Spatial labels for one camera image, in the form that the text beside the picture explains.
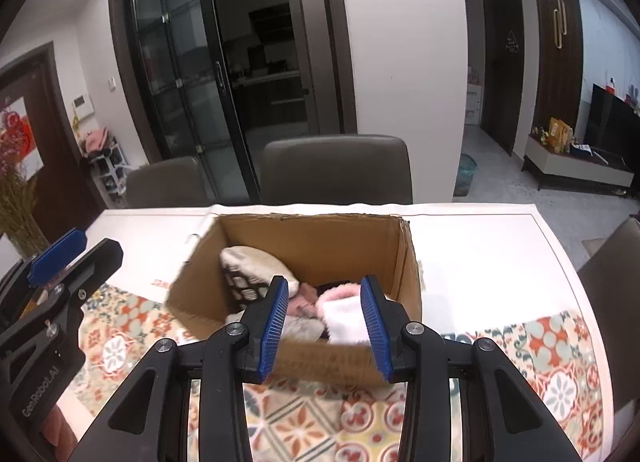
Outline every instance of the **trash can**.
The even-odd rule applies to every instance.
[[[471,180],[474,179],[474,172],[478,164],[469,155],[460,155],[458,164],[458,175],[456,176],[456,186],[453,189],[453,196],[466,197],[469,194]]]

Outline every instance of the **silver bolt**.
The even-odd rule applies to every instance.
[[[478,339],[478,348],[485,352],[491,352],[491,350],[495,350],[495,343],[491,339],[480,337]]]
[[[246,327],[242,323],[229,323],[225,330],[230,336],[239,336]]]
[[[167,350],[171,350],[171,347],[174,346],[173,342],[171,341],[171,339],[160,339],[158,342],[156,342],[156,350],[160,353],[162,352],[166,352]]]
[[[58,324],[57,323],[51,324],[51,321],[49,321],[47,319],[46,321],[44,321],[44,324],[46,324],[46,326],[47,326],[47,337],[53,337],[54,335],[56,335],[58,333]]]
[[[424,332],[424,325],[416,321],[411,321],[411,323],[407,323],[405,328],[406,328],[406,331],[409,332],[412,336],[419,336]]]

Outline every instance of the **brown door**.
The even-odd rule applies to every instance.
[[[578,0],[537,0],[540,69],[533,124],[555,117],[575,129],[582,87],[582,18]]]
[[[524,72],[522,0],[482,0],[482,4],[485,47],[482,128],[511,154]]]
[[[72,227],[87,229],[104,209],[88,172],[81,170],[80,152],[66,122],[60,91],[56,91],[58,79],[52,77],[52,54],[52,45],[41,47],[0,74],[0,108],[24,100],[42,158],[43,166],[36,173],[33,216],[51,242]]]

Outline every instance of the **floral tile pattern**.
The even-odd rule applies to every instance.
[[[97,415],[159,338],[193,337],[161,304],[104,286],[84,305],[80,345],[86,362],[72,386]],[[602,395],[589,331],[572,312],[472,333],[444,334],[472,343],[493,339],[540,395],[584,459],[602,446]],[[462,460],[460,389],[450,380],[451,460]],[[193,381],[188,449],[198,460],[200,381]],[[244,385],[255,462],[396,462],[406,385],[364,390],[269,378]]]

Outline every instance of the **cardboard box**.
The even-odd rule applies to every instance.
[[[170,288],[167,308],[198,339],[224,325],[238,305],[220,271],[224,247],[248,245],[279,258],[300,281],[322,285],[375,274],[385,293],[422,318],[418,267],[409,223],[372,215],[221,215]],[[283,339],[273,373],[333,384],[384,384],[367,345]]]

